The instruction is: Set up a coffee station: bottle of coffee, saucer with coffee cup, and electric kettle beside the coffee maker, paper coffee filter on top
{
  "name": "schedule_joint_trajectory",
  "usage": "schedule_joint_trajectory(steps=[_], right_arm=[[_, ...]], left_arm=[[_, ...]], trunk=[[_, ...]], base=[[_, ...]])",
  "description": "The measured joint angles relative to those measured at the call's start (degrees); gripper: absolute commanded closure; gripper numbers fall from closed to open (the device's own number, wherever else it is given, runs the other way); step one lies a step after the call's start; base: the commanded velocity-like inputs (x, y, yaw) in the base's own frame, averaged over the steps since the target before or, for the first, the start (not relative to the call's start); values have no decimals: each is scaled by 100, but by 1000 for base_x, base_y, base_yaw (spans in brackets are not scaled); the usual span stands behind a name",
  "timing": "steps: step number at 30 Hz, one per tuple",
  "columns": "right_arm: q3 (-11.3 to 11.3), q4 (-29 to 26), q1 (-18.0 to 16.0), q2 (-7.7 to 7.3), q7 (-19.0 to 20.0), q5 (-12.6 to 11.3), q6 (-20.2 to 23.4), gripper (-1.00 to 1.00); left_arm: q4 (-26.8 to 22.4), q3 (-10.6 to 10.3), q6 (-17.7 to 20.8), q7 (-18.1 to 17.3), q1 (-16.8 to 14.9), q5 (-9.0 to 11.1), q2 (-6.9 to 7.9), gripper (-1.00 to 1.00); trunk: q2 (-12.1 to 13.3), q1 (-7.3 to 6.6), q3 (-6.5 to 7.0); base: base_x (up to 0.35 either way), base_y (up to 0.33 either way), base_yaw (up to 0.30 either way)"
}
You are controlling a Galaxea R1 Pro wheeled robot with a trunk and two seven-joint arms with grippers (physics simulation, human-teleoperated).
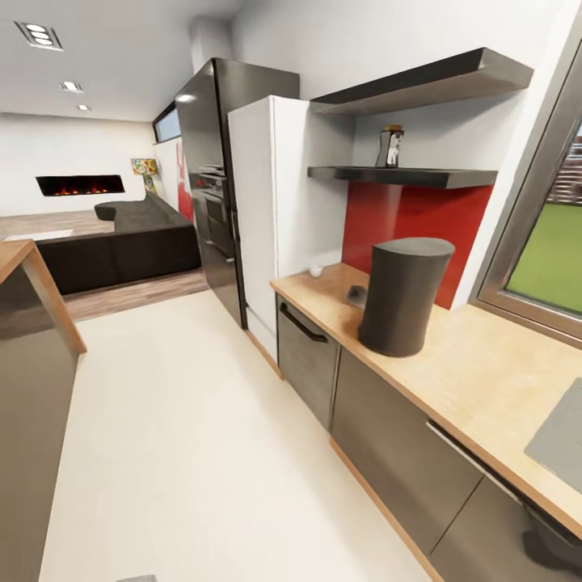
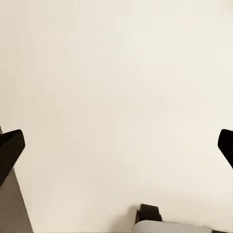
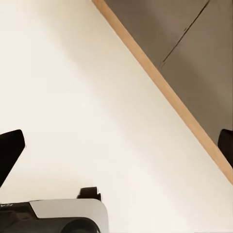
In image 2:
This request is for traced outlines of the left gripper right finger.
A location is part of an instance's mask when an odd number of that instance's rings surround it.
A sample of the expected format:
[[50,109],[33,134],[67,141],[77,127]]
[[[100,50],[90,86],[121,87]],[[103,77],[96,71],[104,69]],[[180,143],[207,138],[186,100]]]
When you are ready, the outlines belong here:
[[233,131],[222,129],[217,145],[233,168]]

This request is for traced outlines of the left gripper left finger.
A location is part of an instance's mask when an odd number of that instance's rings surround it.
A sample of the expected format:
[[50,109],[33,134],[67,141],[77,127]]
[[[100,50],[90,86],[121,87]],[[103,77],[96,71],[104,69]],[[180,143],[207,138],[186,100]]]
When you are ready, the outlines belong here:
[[25,148],[22,130],[0,134],[0,188]]

